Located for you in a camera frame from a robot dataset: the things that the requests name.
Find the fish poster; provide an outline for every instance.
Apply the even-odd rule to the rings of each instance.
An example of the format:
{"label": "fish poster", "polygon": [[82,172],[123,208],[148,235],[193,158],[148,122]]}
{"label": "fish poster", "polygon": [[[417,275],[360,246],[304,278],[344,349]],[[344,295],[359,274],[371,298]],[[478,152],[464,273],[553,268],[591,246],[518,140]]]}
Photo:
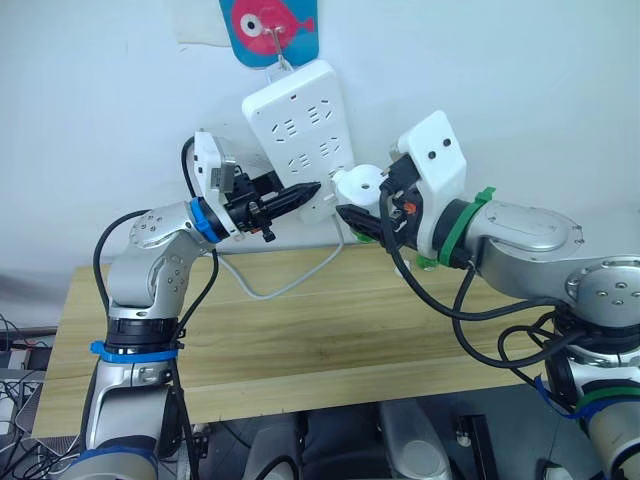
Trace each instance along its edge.
{"label": "fish poster", "polygon": [[318,56],[316,0],[220,0],[231,47],[247,67],[261,68],[278,61],[270,30],[278,28],[284,58],[294,67]]}

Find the white wall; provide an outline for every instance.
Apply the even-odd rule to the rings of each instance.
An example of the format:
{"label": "white wall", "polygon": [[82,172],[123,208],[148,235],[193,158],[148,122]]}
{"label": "white wall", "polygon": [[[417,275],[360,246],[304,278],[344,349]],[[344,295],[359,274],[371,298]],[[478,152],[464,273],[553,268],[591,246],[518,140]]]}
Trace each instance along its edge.
{"label": "white wall", "polygon": [[[320,0],[359,162],[445,110],[469,190],[573,213],[636,206],[636,0]],[[265,84],[228,48],[174,42],[157,0],[0,3],[0,312],[56,322],[73,268],[122,213],[185,198],[182,141],[228,135],[260,164],[240,102]],[[329,244],[295,218],[269,248]],[[106,249],[122,248],[120,232]],[[263,249],[261,239],[224,249]]]}

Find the cartoon fish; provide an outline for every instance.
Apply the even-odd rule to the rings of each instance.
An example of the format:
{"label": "cartoon fish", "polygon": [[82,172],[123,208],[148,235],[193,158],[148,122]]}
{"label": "cartoon fish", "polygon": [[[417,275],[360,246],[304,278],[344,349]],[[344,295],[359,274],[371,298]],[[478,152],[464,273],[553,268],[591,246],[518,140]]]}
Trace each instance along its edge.
{"label": "cartoon fish", "polygon": [[299,22],[281,0],[238,0],[231,9],[231,22],[240,42],[253,53],[278,53],[268,30],[278,28],[278,41],[284,50],[300,28],[315,30],[313,17]]}

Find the gray cable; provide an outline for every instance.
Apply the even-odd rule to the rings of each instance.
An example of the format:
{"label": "gray cable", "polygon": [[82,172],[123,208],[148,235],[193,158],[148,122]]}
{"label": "gray cable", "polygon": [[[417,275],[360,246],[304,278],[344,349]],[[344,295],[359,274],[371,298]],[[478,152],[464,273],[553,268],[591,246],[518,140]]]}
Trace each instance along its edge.
{"label": "gray cable", "polygon": [[290,284],[285,285],[282,288],[279,288],[275,292],[264,294],[264,295],[256,292],[253,289],[253,287],[251,287],[251,285],[249,285],[249,283],[244,278],[244,276],[238,271],[238,269],[235,268],[231,263],[229,263],[229,261],[226,258],[224,258],[222,255],[219,255],[218,258],[220,260],[220,263],[222,265],[224,265],[224,267],[227,270],[229,270],[229,273],[231,273],[231,275],[233,275],[236,278],[236,280],[238,281],[238,283],[240,284],[242,289],[245,292],[247,292],[247,295],[249,295],[252,298],[255,298],[256,300],[270,300],[270,299],[275,298],[275,297],[277,297],[279,295],[282,295],[283,293],[288,292],[289,290],[292,290],[292,289],[296,288],[298,285],[300,285],[301,283],[305,282],[310,277],[315,275],[318,271],[320,271],[321,269],[326,267],[329,263],[331,263],[331,261],[333,261],[334,258],[336,258],[340,254],[340,252],[342,252],[342,249],[344,248],[344,235],[342,234],[342,229],[340,228],[340,223],[338,222],[337,217],[335,215],[333,215],[331,218],[332,218],[333,223],[334,223],[334,225],[336,227],[336,232],[338,232],[339,243],[338,243],[338,246],[336,247],[336,249],[331,253],[331,255],[329,255],[327,258],[325,258],[319,265],[317,265],[316,267],[314,267],[311,270],[309,270],[307,273],[302,275],[297,280],[294,280]]}

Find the wooden tabletop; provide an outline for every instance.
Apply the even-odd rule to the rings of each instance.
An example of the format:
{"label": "wooden tabletop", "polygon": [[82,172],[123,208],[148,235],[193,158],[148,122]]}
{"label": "wooden tabletop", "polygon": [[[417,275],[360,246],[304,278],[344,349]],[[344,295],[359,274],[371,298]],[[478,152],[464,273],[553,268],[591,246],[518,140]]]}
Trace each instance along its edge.
{"label": "wooden tabletop", "polygon": [[[330,249],[227,257],[258,291],[268,292],[318,264]],[[414,258],[407,253],[407,258]],[[462,272],[412,271],[451,305]],[[211,259],[193,266],[185,308],[211,272]],[[481,279],[465,310],[513,301]],[[507,325],[531,323],[541,311],[465,324],[472,343],[494,354]],[[91,341],[106,321],[90,268],[79,268],[69,290],[47,372],[34,435],[73,435],[96,357]],[[517,358],[535,349],[525,336],[508,343]],[[248,297],[220,267],[212,292],[188,325],[180,375],[194,423],[307,410],[392,398],[510,385],[509,371],[481,365],[456,343],[451,321],[424,305],[393,271],[378,246],[350,246],[310,280],[269,301]],[[543,366],[532,367],[538,373]]]}

